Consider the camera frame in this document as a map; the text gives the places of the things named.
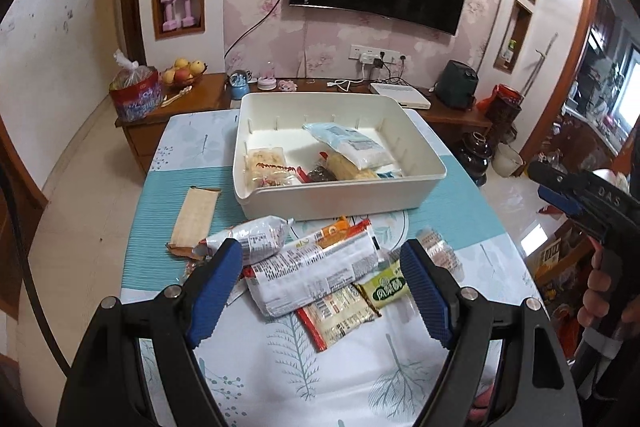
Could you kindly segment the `person right hand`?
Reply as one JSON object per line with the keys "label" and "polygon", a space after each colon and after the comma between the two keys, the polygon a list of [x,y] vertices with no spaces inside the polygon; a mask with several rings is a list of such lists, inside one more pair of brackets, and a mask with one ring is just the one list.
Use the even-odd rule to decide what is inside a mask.
{"label": "person right hand", "polygon": [[[588,329],[595,319],[603,319],[610,309],[610,304],[604,298],[604,293],[610,288],[611,277],[601,269],[603,249],[593,239],[590,239],[590,242],[594,247],[594,254],[591,258],[592,270],[588,277],[587,290],[582,297],[582,307],[577,313],[577,321],[584,329]],[[639,335],[639,298],[634,298],[631,303],[628,303],[622,315],[622,321],[630,326],[631,335]]]}

